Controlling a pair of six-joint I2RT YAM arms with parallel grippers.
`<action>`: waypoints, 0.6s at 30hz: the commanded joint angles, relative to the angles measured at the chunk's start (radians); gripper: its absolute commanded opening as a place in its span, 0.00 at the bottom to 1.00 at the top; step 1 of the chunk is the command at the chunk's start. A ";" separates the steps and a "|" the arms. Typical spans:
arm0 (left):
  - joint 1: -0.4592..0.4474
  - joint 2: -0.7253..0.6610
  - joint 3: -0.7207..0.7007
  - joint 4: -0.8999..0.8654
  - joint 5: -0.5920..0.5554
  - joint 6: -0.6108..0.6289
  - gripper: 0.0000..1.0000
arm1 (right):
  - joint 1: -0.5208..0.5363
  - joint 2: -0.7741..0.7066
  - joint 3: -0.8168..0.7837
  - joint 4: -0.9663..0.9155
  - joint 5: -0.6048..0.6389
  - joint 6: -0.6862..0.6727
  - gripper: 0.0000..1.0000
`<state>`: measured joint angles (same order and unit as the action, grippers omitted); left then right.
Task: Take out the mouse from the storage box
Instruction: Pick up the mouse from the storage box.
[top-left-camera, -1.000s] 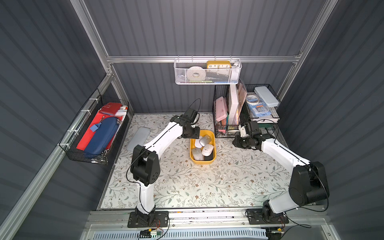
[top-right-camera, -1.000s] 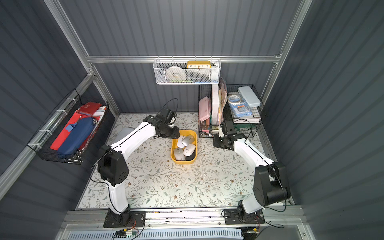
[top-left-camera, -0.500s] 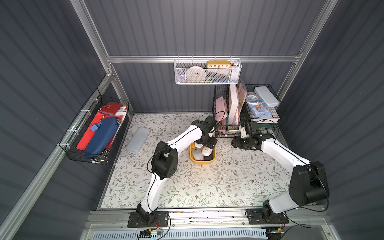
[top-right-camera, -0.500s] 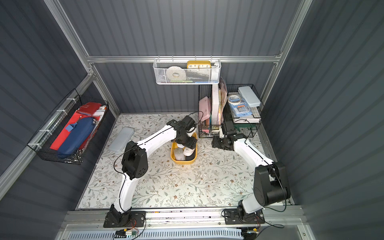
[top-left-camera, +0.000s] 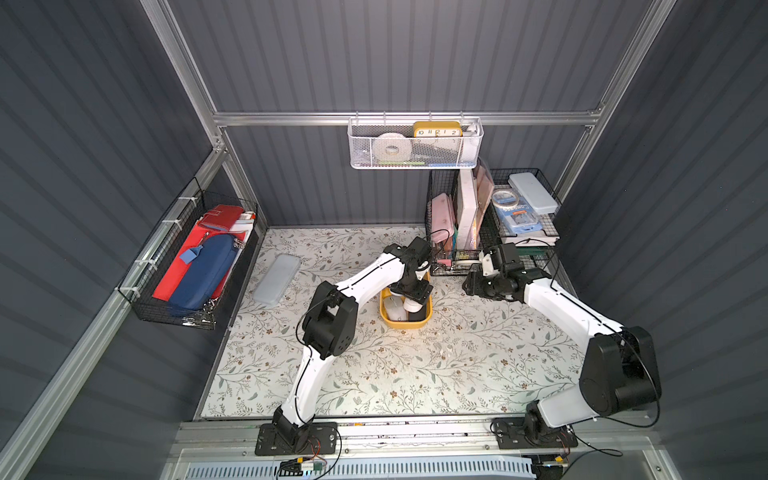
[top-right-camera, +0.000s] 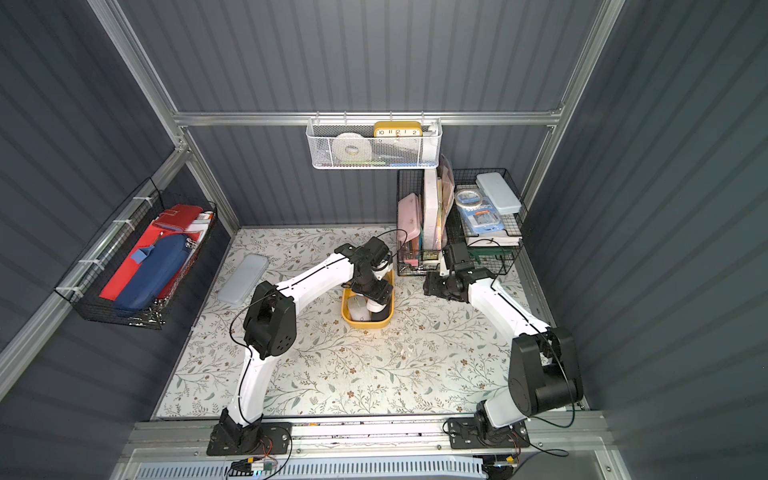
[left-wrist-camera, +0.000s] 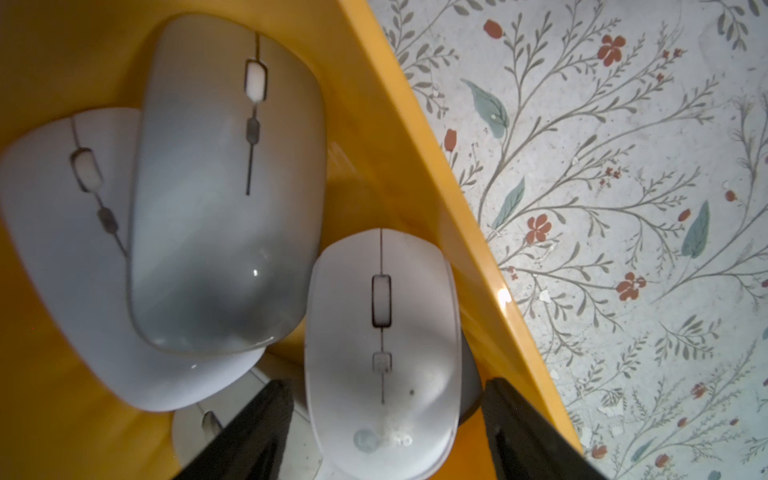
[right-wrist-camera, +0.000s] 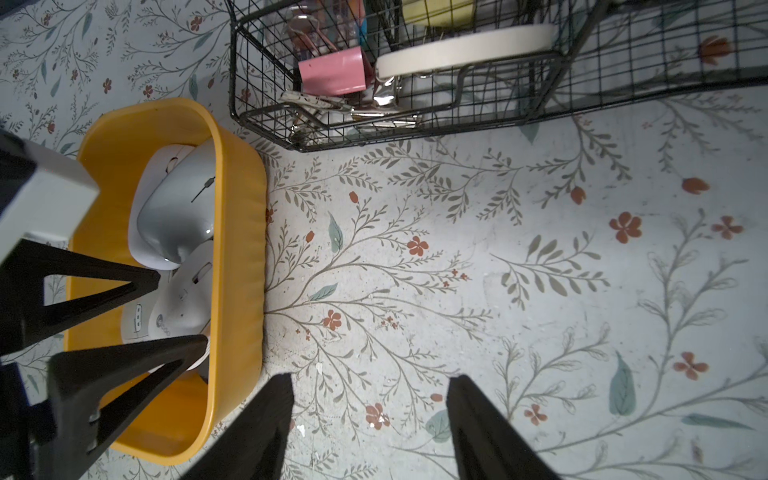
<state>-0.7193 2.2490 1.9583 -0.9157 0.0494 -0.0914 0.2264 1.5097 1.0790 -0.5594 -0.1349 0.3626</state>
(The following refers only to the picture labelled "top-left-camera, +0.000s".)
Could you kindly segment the small white mouse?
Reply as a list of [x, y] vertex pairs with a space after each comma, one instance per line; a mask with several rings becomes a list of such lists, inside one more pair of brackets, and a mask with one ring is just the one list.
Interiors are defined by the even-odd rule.
[[403, 308], [409, 313], [417, 313], [423, 308], [423, 304], [410, 298], [405, 298], [403, 300]]

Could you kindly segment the yellow storage box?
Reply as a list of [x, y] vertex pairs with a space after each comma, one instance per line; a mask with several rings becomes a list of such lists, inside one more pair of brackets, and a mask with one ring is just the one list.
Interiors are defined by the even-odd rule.
[[416, 312], [405, 308], [406, 297], [393, 294], [389, 288], [380, 292], [378, 305], [379, 314], [384, 323], [393, 329], [419, 329], [422, 328], [433, 315], [432, 297], [420, 306]]

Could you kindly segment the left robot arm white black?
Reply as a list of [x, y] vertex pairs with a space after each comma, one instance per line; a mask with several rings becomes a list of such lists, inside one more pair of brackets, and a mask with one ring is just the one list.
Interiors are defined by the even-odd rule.
[[391, 244], [369, 266], [336, 284], [319, 284], [297, 325], [303, 330], [301, 365], [290, 393], [272, 418], [279, 437], [298, 450], [307, 442], [316, 402], [333, 361], [351, 345], [358, 310], [388, 289], [399, 302], [398, 313], [409, 317], [428, 303], [432, 285], [425, 278], [431, 246], [421, 237], [409, 245]]

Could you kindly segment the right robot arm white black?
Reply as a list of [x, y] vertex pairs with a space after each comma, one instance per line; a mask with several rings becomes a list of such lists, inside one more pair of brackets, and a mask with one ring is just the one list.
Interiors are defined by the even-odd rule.
[[571, 426], [653, 404], [662, 385], [651, 334], [614, 321], [567, 292], [541, 268], [527, 268], [512, 244], [480, 251], [462, 285], [469, 296], [517, 301], [575, 342], [583, 365], [575, 386], [526, 406], [519, 435], [531, 446], [576, 444]]

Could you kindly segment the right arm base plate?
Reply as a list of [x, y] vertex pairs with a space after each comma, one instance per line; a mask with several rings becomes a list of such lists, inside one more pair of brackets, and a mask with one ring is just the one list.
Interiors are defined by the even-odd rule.
[[566, 427], [533, 425], [523, 417], [499, 417], [490, 423], [490, 431], [501, 450], [561, 449], [578, 446], [578, 440]]

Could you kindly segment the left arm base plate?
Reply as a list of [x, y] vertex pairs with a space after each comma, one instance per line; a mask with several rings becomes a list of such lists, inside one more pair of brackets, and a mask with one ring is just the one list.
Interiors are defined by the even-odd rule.
[[337, 449], [337, 428], [335, 422], [311, 422], [300, 428], [264, 424], [259, 428], [254, 454], [259, 457], [330, 455]]

